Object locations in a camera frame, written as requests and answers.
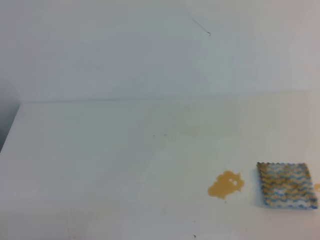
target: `liquid spill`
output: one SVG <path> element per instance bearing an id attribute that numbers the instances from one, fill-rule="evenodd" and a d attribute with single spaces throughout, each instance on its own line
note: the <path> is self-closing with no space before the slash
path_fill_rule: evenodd
<path id="1" fill-rule="evenodd" d="M 317 192 L 320 192 L 320 183 L 316 183 L 314 185 L 314 189 L 317 191 Z"/>
<path id="2" fill-rule="evenodd" d="M 235 191 L 241 192 L 245 181 L 241 179 L 241 174 L 234 174 L 232 171 L 225 171 L 216 178 L 216 181 L 208 188 L 208 194 L 211 197 L 226 199 L 226 196 Z"/>

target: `fabric square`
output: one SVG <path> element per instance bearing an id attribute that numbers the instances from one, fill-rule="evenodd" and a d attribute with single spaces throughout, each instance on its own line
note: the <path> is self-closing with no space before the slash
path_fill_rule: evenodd
<path id="1" fill-rule="evenodd" d="M 317 209 L 308 166 L 305 163 L 257 163 L 264 203 L 273 208 Z"/>

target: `white table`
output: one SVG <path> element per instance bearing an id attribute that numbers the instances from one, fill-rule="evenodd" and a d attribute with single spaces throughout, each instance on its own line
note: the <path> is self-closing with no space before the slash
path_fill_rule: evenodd
<path id="1" fill-rule="evenodd" d="M 320 183 L 320 95 L 23 104 L 0 154 L 1 240 L 315 240 L 318 210 L 269 209 L 257 162 Z M 225 170 L 241 192 L 208 188 Z"/>

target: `patterned coaster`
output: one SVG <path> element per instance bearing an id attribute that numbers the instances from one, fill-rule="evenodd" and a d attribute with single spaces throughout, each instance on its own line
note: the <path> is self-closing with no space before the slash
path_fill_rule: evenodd
<path id="1" fill-rule="evenodd" d="M 305 163 L 257 163 L 264 203 L 274 208 L 317 209 L 318 199 Z"/>

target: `small stain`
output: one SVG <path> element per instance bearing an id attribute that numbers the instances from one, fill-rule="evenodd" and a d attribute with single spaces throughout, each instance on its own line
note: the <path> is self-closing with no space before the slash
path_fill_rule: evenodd
<path id="1" fill-rule="evenodd" d="M 241 188 L 245 185 L 245 181 L 241 179 L 241 174 L 234 174 L 232 171 L 226 170 L 223 174 L 216 178 L 216 181 L 208 188 L 208 194 L 211 197 L 226 199 L 226 196 L 235 191 L 241 192 Z"/>
<path id="2" fill-rule="evenodd" d="M 314 185 L 314 189 L 317 191 L 317 192 L 320 192 L 320 183 L 316 183 Z"/>

